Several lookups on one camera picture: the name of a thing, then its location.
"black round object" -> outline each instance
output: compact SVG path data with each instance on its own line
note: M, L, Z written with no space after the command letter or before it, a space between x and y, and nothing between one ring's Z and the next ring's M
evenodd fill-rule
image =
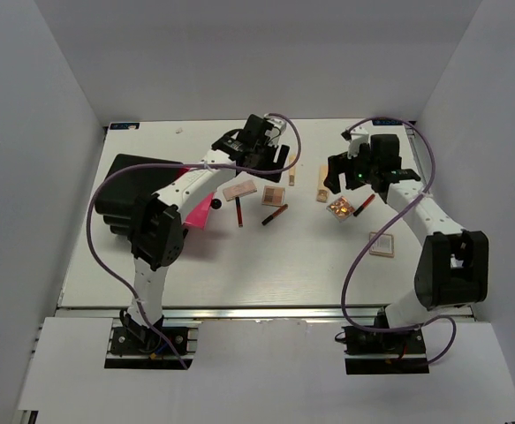
M219 199L212 199L210 206L212 207L212 209L219 209L222 207L222 201Z

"robotic arm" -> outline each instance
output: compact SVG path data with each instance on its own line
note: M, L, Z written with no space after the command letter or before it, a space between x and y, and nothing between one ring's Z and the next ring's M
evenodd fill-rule
M328 160L324 184L340 192L371 185L381 198L402 211L424 188L413 170L401 169L399 140L394 134L372 135L358 127L342 134L349 149ZM403 219L422 245L414 288L384 309L376 327L400 328L422 324L446 307L462 307L483 301L488 285L488 239L481 231L467 231L449 218L430 197L424 197Z
M251 115L243 129L227 132L215 142L201 163L280 170L289 151L288 146L277 145L285 128L281 119ZM181 217L188 216L204 198L236 175L234 169L227 168L190 170L171 185L136 200L128 236L135 264L133 287L146 317L163 332L161 299L165 277L184 246ZM258 176L275 182L281 178L280 173ZM120 321L127 334L133 336L138 351L152 352L157 348L160 338L145 323L135 299L120 312Z

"pink object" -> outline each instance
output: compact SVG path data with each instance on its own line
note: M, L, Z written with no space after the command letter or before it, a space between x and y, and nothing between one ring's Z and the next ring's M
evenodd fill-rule
M203 201L201 201L194 210L188 214L185 220L185 225L190 228L201 228L204 230L208 220L208 213L210 212L210 203L214 199L214 194L209 194Z

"gray wall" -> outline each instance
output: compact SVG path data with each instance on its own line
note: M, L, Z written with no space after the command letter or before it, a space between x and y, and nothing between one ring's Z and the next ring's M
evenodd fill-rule
M420 118L437 158L435 195L490 239L478 309L515 383L515 1L483 0Z
M481 0L36 0L110 120L417 118Z
M32 0L0 0L0 424L54 310L102 128Z

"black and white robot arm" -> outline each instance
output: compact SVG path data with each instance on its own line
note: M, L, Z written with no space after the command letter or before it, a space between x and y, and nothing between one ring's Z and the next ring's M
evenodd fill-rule
M282 169L289 148L278 146L278 140L285 128L282 119L251 115L243 129L227 132L212 144L201 160L203 169L190 170L171 185L136 199L128 238L135 265L133 288L139 300L133 299L121 311L120 320L142 352L156 349L160 337L145 322L138 301L148 321L163 331L163 289L169 266L183 250L183 218L220 185L235 178L234 165L252 170ZM232 168L211 168L218 164ZM255 175L276 182L281 177L280 173Z
M358 127L346 130L347 152L331 156L324 184L339 193L340 174L345 188L371 185L398 213L423 193L424 185L413 170L401 169L399 140L394 134L369 137ZM481 231L467 231L449 218L430 196L424 195L403 220L422 245L414 287L388 305L375 326L394 329L427 322L447 307L483 301L488 286L488 239Z

